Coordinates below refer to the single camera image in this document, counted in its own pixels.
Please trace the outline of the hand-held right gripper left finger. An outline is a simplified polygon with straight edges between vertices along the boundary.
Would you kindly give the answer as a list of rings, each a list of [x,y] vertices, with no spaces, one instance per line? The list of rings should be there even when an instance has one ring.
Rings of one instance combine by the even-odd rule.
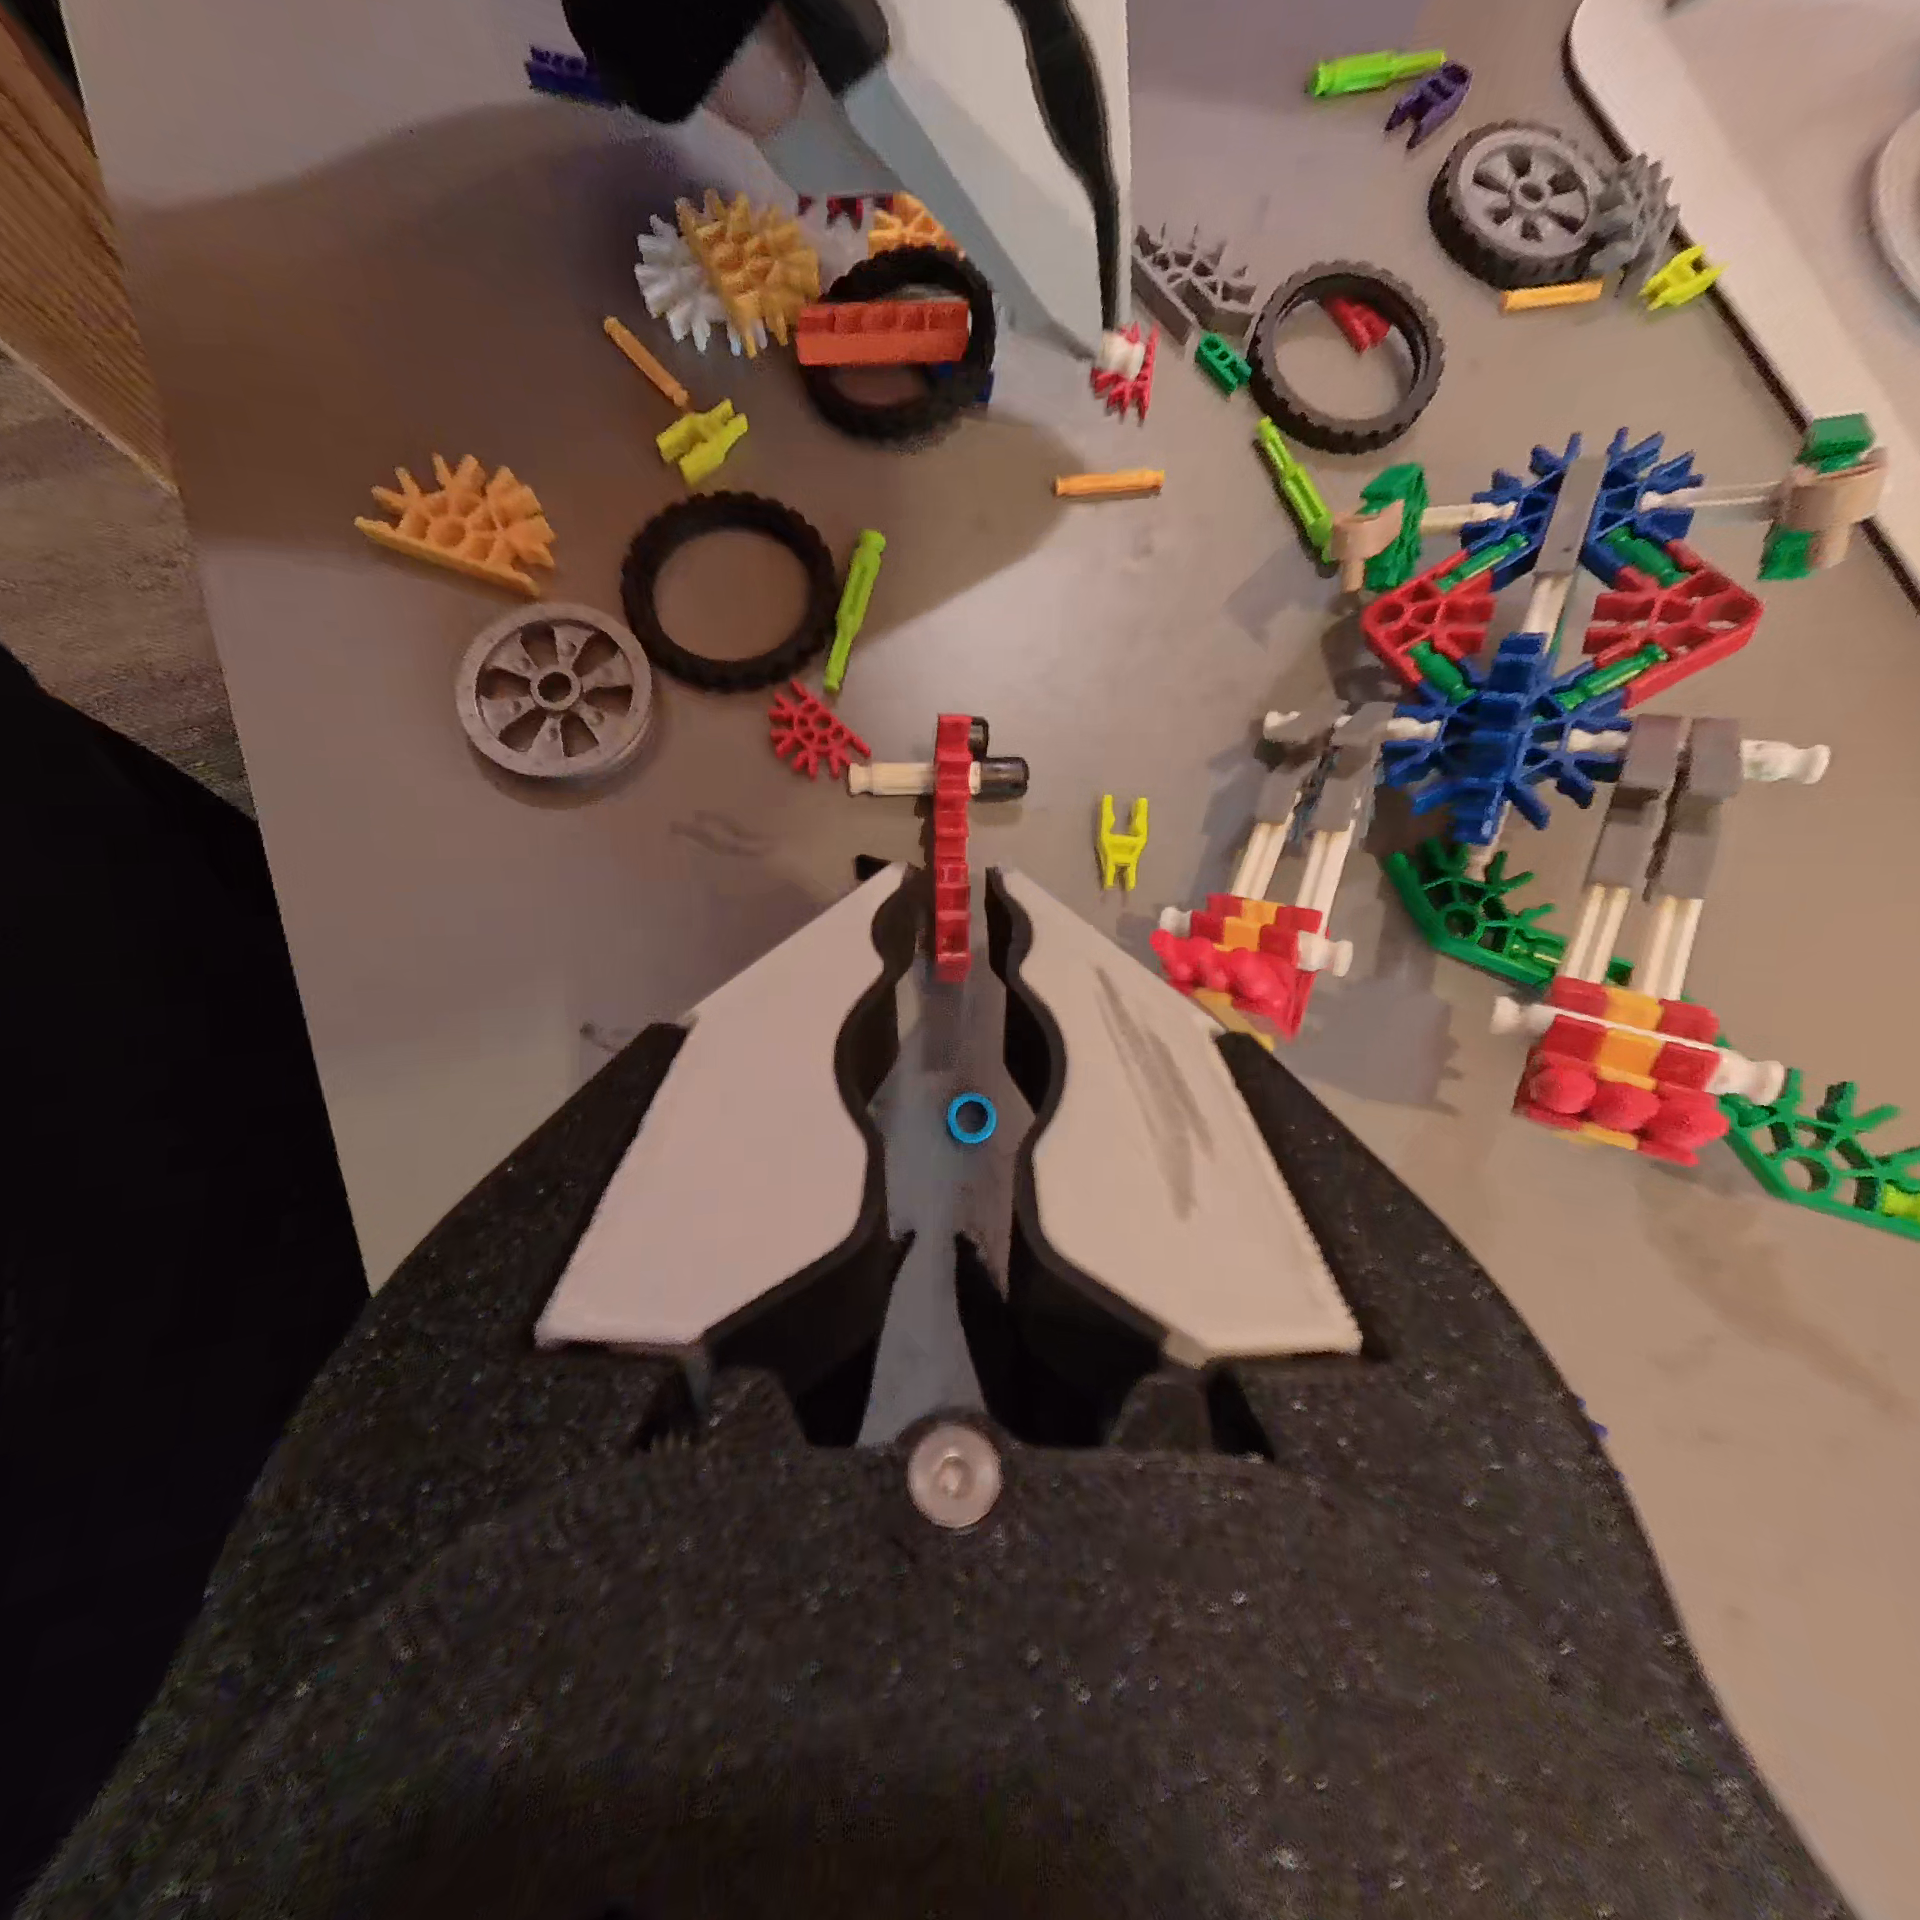
[[[543,1348],[600,1347],[781,1379],[870,1372],[898,1270],[873,1098],[925,883],[882,867],[703,998],[546,1308]]]

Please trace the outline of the person's left hand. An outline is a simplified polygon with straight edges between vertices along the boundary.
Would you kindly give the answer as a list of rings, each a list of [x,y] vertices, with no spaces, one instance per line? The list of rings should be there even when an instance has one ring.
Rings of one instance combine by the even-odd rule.
[[[769,16],[741,40],[704,108],[749,140],[765,142],[801,111],[810,71],[805,44],[787,32],[782,19]]]

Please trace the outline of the white snowflake connector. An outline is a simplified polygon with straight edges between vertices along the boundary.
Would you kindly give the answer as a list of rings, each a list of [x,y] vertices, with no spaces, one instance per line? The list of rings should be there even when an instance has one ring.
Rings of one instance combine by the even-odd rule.
[[[669,324],[674,342],[707,352],[714,334],[729,335],[729,314],[690,239],[657,215],[638,232],[633,275],[648,314]]]

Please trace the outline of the red toothed strip connector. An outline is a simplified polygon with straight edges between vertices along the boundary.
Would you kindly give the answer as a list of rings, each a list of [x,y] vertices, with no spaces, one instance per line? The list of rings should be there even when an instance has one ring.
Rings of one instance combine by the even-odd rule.
[[[931,963],[945,984],[973,974],[970,807],[977,792],[975,717],[945,711],[936,728],[931,805]]]

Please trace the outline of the person's dark clothing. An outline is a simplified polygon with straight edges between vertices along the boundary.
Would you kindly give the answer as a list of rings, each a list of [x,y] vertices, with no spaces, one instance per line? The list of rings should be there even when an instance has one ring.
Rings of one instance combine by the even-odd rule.
[[[3,1911],[369,1302],[257,824],[3,656]]]

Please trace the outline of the lime green plastic rod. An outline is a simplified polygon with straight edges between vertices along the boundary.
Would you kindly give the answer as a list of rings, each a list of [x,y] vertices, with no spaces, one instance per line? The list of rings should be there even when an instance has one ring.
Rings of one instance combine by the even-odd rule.
[[[1405,87],[1440,71],[1448,62],[1450,54],[1438,47],[1343,54],[1320,62],[1307,77],[1306,92],[1314,101],[1329,101]]]
[[[859,530],[855,538],[847,581],[832,614],[832,643],[824,666],[824,692],[830,699],[837,699],[847,684],[849,660],[872,607],[885,546],[885,534],[873,527]]]
[[[1334,554],[1334,510],[1312,474],[1270,416],[1259,416],[1258,421],[1255,446],[1307,548],[1318,559],[1329,562]]]

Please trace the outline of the small red snowflake connector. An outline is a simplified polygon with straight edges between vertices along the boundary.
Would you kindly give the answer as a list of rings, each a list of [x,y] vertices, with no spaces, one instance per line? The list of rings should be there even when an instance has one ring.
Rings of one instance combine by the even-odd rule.
[[[805,779],[839,779],[873,758],[870,742],[801,678],[775,694],[767,717],[775,757]]]

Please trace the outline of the ribbed wooden cabinet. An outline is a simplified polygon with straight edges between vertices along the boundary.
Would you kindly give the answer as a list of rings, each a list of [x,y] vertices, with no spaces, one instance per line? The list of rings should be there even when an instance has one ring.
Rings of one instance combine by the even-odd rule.
[[[3,4],[3,348],[177,492],[85,108],[33,4]]]

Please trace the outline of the grey snowflake connector stack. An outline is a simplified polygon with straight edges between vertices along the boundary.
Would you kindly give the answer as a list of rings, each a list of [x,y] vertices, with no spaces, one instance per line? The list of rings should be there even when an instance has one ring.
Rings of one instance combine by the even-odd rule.
[[[1665,167],[1650,156],[1630,156],[1603,181],[1593,204],[1586,271],[1597,279],[1617,271],[1622,285],[1638,292],[1665,262],[1675,221]]]

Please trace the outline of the black tyre grey hub wheel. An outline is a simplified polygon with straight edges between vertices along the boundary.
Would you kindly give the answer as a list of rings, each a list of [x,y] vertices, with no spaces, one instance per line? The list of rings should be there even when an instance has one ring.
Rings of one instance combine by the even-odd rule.
[[[1456,266],[1503,292],[1577,280],[1608,175],[1559,127],[1490,123],[1455,143],[1432,183],[1430,221]]]

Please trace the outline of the grey wheel hub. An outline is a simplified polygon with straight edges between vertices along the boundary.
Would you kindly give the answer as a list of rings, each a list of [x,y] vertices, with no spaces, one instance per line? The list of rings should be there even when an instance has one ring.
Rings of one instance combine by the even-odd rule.
[[[472,744],[507,774],[600,783],[640,755],[654,725],[657,677],[614,614],[533,604],[472,640],[455,709]]]

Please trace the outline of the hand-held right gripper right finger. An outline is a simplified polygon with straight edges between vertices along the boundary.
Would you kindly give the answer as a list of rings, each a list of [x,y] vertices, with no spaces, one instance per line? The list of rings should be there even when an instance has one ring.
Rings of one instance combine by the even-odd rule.
[[[1105,1437],[1159,1372],[1358,1358],[1231,1032],[1021,870],[992,869],[992,966],[1031,1111],[1007,1308],[1041,1428]]]

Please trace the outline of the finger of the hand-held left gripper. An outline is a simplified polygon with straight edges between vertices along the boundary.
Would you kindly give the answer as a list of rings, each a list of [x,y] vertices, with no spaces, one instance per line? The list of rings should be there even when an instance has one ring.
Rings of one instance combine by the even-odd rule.
[[[1072,102],[1067,108],[1067,156],[1079,183],[1088,192],[1096,229],[1096,269],[1101,317],[1105,328],[1127,319],[1126,280],[1126,165],[1120,162],[1117,134],[1122,104],[1113,62],[1110,60],[1110,27],[1113,4],[1070,2],[1072,16]]]
[[[912,195],[1016,319],[1094,357],[1113,326],[1067,156],[1067,4],[882,2],[890,54],[839,95],[810,71],[778,175],[802,197]]]

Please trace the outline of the orange snowflake connector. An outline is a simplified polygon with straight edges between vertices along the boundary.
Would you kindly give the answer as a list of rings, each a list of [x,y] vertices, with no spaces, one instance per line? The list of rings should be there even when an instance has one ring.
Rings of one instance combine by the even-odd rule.
[[[678,202],[680,235],[715,292],[737,355],[755,358],[767,344],[789,344],[801,314],[826,294],[821,260],[801,219],[749,195]]]

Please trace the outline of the black rubber tyre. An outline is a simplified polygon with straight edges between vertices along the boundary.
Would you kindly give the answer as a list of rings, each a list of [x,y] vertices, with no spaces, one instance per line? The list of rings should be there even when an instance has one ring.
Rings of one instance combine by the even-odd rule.
[[[1281,370],[1283,324],[1297,308],[1334,296],[1376,311],[1408,349],[1408,386],[1381,413],[1334,416],[1307,402]],[[1286,279],[1255,319],[1249,355],[1251,389],[1263,416],[1286,437],[1336,458],[1358,458],[1402,440],[1433,402],[1448,366],[1448,342],[1426,299],[1402,277],[1347,259],[1314,262]]]
[[[807,604],[801,621],[773,648],[752,658],[715,658],[674,640],[658,612],[666,565],[688,543],[743,533],[782,546],[802,570]],[[629,626],[651,667],[672,680],[712,692],[757,692],[792,680],[830,643],[839,605],[839,573],[824,534],[773,496],[714,492],[688,496],[638,527],[621,573]]]
[[[801,368],[802,386],[819,416],[855,439],[925,440],[992,394],[999,348],[995,292],[966,256],[902,248],[855,262],[826,291],[824,302],[885,296],[968,299],[968,355],[945,368]]]

